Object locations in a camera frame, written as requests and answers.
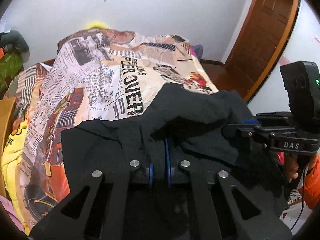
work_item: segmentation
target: door frame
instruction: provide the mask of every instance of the door frame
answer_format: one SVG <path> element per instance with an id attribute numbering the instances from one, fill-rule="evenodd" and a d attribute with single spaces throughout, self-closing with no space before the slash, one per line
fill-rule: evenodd
<path id="1" fill-rule="evenodd" d="M 241 31 L 238 35 L 238 38 L 229 54 L 228 59 L 226 60 L 226 63 L 224 64 L 225 69 L 228 68 L 228 65 L 230 64 L 230 61 L 233 57 L 234 52 L 237 49 L 237 46 L 239 45 L 239 42 L 244 34 L 244 30 L 249 22 L 250 16 L 252 14 L 253 11 L 253 7 L 255 5 L 257 0 L 252 0 L 247 17 L 244 21 L 244 24 L 241 28 Z M 260 77 L 258 78 L 258 80 L 253 84 L 253 86 L 251 87 L 251 89 L 249 90 L 249 92 L 247 92 L 246 96 L 244 97 L 244 101 L 249 101 L 256 92 L 258 92 L 260 86 L 264 83 L 264 81 L 266 80 L 266 78 L 269 76 L 270 72 L 273 70 L 273 68 L 276 66 L 276 63 L 278 62 L 279 57 L 282 55 L 282 52 L 284 51 L 284 48 L 290 38 L 291 35 L 291 30 L 294 26 L 295 20 L 296 20 L 296 15 L 298 13 L 298 8 L 299 8 L 299 0 L 293 0 L 292 2 L 292 8 L 291 8 L 291 12 L 289 15 L 289 19 L 288 19 L 288 23 L 287 26 L 284 29 L 284 33 L 279 41 L 279 44 L 275 50 L 275 52 L 273 53 L 271 59 L 269 60 L 267 66 L 265 67 L 264 71 L 262 72 L 262 74 L 260 75 Z"/>

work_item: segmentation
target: green object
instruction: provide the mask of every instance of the green object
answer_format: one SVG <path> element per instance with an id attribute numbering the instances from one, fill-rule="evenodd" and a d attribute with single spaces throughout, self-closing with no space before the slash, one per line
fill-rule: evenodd
<path id="1" fill-rule="evenodd" d="M 11 80 L 20 72 L 22 60 L 15 53 L 6 53 L 0 59 L 0 99 L 7 91 Z"/>

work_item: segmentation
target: yellow fabric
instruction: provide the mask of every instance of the yellow fabric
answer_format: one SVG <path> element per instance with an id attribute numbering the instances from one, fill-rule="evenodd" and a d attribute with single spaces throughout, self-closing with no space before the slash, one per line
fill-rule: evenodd
<path id="1" fill-rule="evenodd" d="M 20 129 L 14 130 L 8 137 L 7 143 L 2 154 L 1 168 L 4 177 L 5 188 L 12 200 L 17 217 L 24 226 L 25 233 L 29 235 L 30 230 L 25 223 L 20 212 L 17 193 L 15 187 L 15 174 L 17 165 L 21 162 L 22 148 L 27 134 L 27 120 L 20 124 Z"/>
<path id="2" fill-rule="evenodd" d="M 86 26 L 86 30 L 90 29 L 108 29 L 108 26 L 102 22 L 92 22 Z"/>

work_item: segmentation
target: white wall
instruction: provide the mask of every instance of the white wall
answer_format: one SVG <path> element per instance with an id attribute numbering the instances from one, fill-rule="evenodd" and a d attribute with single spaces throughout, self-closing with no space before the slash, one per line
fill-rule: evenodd
<path id="1" fill-rule="evenodd" d="M 315 41 L 315 37 L 320 40 L 320 23 L 305 0 L 301 0 L 297 21 L 282 56 L 290 62 L 312 61 L 320 67 L 320 43 Z M 290 111 L 288 104 L 278 63 L 248 107 L 257 114 Z"/>
<path id="2" fill-rule="evenodd" d="M 246 0 L 246 1 L 245 1 L 243 10 L 242 10 L 242 13 L 241 13 L 241 15 L 240 15 L 240 18 L 239 18 L 239 21 L 238 21 L 238 23 L 237 23 L 237 26 L 236 26 L 236 28 L 235 28 L 235 31 L 233 32 L 233 35 L 232 35 L 231 40 L 230 40 L 230 42 L 229 42 L 229 45 L 228 45 L 228 47 L 227 47 L 227 49 L 226 49 L 226 51 L 224 52 L 224 55 L 223 55 L 223 57 L 222 57 L 221 62 L 222 62 L 223 64 L 225 64 L 225 62 L 227 61 L 227 59 L 228 59 L 228 57 L 229 57 L 229 54 L 230 54 L 230 52 L 231 52 L 234 44 L 236 43 L 236 40 L 237 40 L 237 38 L 238 38 L 238 36 L 239 36 L 239 33 L 240 33 L 241 28 L 242 28 L 242 26 L 243 26 L 243 24 L 244 24 L 244 21 L 245 21 L 247 15 L 248 15 L 251 2 L 252 2 L 252 0 Z"/>
<path id="3" fill-rule="evenodd" d="M 247 0 L 13 0 L 4 18 L 30 47 L 25 67 L 56 56 L 57 42 L 92 21 L 143 35 L 178 33 L 221 61 Z"/>

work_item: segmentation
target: wooden door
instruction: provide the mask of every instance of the wooden door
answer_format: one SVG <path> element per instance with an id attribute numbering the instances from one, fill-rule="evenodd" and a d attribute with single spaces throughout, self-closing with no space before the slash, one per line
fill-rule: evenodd
<path id="1" fill-rule="evenodd" d="M 244 98 L 270 62 L 287 27 L 293 0 L 255 0 L 225 64 Z"/>

